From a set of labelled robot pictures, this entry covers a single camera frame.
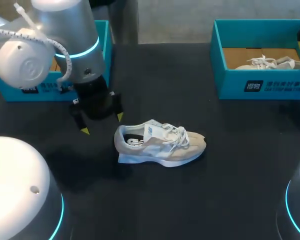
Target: shoe tongue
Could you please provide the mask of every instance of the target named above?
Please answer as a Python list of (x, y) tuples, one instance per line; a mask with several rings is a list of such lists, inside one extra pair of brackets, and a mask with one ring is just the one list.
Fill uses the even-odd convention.
[(164, 129), (160, 126), (146, 123), (144, 125), (143, 142), (147, 142), (151, 138), (156, 138), (163, 141), (171, 141), (178, 138), (177, 134), (172, 131), (165, 136), (164, 133), (166, 131), (167, 129)]
[(280, 63), (276, 66), (276, 69), (294, 69), (295, 61), (293, 59)]

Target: shoebox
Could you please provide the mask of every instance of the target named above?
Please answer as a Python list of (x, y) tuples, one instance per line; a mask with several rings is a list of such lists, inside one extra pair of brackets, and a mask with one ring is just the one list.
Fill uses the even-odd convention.
[[(106, 64), (106, 70), (103, 74), (107, 85), (110, 82), (110, 68), (111, 68), (111, 56), (112, 56), (112, 37), (110, 25), (107, 20), (96, 20), (95, 27), (99, 35), (99, 44), (102, 49), (103, 58)], [(69, 102), (77, 99), (77, 93), (75, 91), (69, 91), (67, 93), (60, 94), (57, 89), (58, 78), (62, 77), (60, 67), (57, 65), (55, 59), (52, 61), (50, 72), (43, 83), (40, 85), (27, 88), (17, 89), (5, 84), (0, 79), (0, 92), (3, 98), (7, 102)], [(64, 82), (64, 87), (70, 87), (71, 82)]]
[(300, 69), (244, 69), (252, 58), (300, 61), (300, 19), (214, 21), (210, 60), (219, 99), (300, 100)]

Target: cable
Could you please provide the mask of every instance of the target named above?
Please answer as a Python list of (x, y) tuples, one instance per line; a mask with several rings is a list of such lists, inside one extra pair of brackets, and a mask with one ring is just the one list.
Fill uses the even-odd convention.
[(22, 33), (10, 31), (10, 30), (0, 29), (0, 35), (4, 35), (4, 36), (7, 36), (7, 37), (11, 37), (11, 38), (23, 39), (23, 40), (26, 40), (26, 41), (33, 41), (33, 42), (43, 43), (43, 44), (49, 43), (49, 44), (53, 45), (54, 47), (56, 47), (57, 49), (59, 49), (60, 52), (65, 56), (65, 61), (66, 61), (66, 72), (65, 72), (64, 76), (62, 76), (61, 78), (58, 78), (56, 80), (57, 84), (58, 84), (58, 89), (61, 91), (62, 90), (62, 82), (66, 81), (70, 77), (71, 72), (72, 72), (72, 61), (71, 61), (71, 58), (70, 58), (70, 55), (69, 55), (68, 51), (59, 42), (57, 42), (55, 40), (52, 40), (50, 38), (47, 38), (43, 33), (41, 33), (37, 29), (37, 27), (34, 25), (34, 23), (31, 21), (29, 16), (25, 13), (25, 10), (22, 6), (15, 3), (14, 7), (16, 8), (17, 12), (20, 15), (22, 15), (22, 17), (24, 17), (24, 19), (29, 23), (29, 25), (31, 27), (33, 27), (33, 26), (35, 27), (34, 31), (37, 34), (39, 34), (39, 33), (40, 34), (39, 34), (39, 36), (32, 36), (32, 35), (22, 34)]

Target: sneaker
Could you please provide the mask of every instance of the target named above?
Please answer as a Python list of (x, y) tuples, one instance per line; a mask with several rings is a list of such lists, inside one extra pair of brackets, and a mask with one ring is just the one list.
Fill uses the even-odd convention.
[(114, 145), (119, 152), (119, 163), (156, 162), (177, 167), (198, 158), (207, 144), (198, 133), (152, 119), (136, 126), (119, 126)]
[(259, 69), (300, 69), (300, 61), (285, 56), (275, 60), (274, 58), (266, 58), (264, 55), (259, 58), (252, 58), (250, 65), (243, 65), (236, 70), (259, 70)]

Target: shoe insole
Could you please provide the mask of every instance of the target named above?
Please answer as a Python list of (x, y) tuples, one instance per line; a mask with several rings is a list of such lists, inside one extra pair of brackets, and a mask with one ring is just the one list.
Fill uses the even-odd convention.
[(144, 136), (137, 134), (125, 134), (123, 135), (124, 141), (134, 147), (140, 146), (144, 143)]

